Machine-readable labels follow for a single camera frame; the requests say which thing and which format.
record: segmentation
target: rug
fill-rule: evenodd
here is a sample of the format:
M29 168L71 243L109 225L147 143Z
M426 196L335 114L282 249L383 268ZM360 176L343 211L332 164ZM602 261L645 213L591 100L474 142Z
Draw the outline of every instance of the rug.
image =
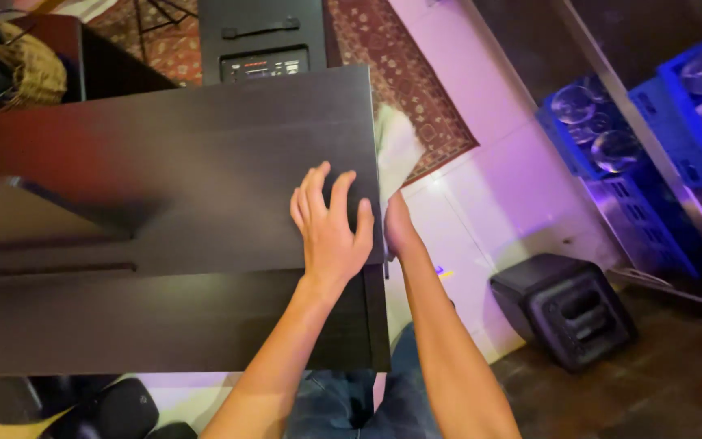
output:
M97 33L142 59L134 0L119 0L93 19ZM174 0L197 11L197 0ZM164 23L156 8L141 1L143 28ZM470 130L434 70L387 0L327 0L344 64L370 66L375 103L404 111L427 152L405 184L413 183L458 155L476 147ZM171 15L182 13L168 5ZM148 63L184 87L202 85L199 23L187 18L144 36Z

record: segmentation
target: hand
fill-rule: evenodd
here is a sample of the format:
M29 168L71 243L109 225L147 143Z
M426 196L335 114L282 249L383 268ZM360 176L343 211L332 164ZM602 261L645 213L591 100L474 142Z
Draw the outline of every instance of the hand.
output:
M389 198L385 222L386 244L389 251L396 256L400 256L405 248L420 241L414 223L410 220L410 211L402 192L397 191Z
M291 213L305 242L305 277L335 302L343 288L362 269L373 248L373 210L370 200L359 202L356 234L351 232L346 204L356 172L341 174L332 186L329 209L321 189L329 174L329 162L311 168L294 190Z

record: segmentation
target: display screen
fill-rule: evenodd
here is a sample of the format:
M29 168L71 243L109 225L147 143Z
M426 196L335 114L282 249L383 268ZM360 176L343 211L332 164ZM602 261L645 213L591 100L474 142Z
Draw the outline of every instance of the display screen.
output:
M246 77L249 79L263 78L270 75L268 70L255 70L253 72L246 72Z

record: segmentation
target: jeans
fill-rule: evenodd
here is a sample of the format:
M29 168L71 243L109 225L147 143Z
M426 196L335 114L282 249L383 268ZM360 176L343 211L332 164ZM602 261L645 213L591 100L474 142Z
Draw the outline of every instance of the jeans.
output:
M373 414L375 372L307 372L299 383L284 439L441 439L416 350L414 324L403 330Z

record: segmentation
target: white tile floor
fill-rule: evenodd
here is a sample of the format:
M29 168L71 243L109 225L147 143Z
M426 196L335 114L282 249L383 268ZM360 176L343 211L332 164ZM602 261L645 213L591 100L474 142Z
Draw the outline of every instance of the white tile floor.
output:
M522 345L488 287L488 277L539 252L619 260L594 207L535 122L531 103L500 58L470 0L391 0L481 143L403 190L416 229L457 312L489 362ZM402 271L386 282L389 335L410 322ZM201 430L229 393L234 374L146 374L160 424Z

